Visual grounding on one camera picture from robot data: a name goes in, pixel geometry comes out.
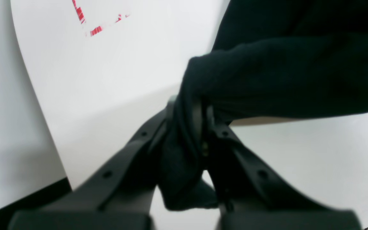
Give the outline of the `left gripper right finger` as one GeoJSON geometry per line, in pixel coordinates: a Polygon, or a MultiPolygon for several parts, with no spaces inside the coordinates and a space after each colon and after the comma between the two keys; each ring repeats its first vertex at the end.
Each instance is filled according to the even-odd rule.
{"type": "Polygon", "coordinates": [[[200,140],[221,216],[218,230],[360,230],[353,211],[308,198],[248,149],[200,103],[200,140]]]}

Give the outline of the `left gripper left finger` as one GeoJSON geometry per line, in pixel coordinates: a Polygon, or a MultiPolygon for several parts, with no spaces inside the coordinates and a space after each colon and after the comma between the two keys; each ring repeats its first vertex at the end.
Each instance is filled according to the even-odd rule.
{"type": "Polygon", "coordinates": [[[153,230],[149,215],[159,146],[176,96],[72,193],[36,211],[18,211],[9,230],[153,230]]]}

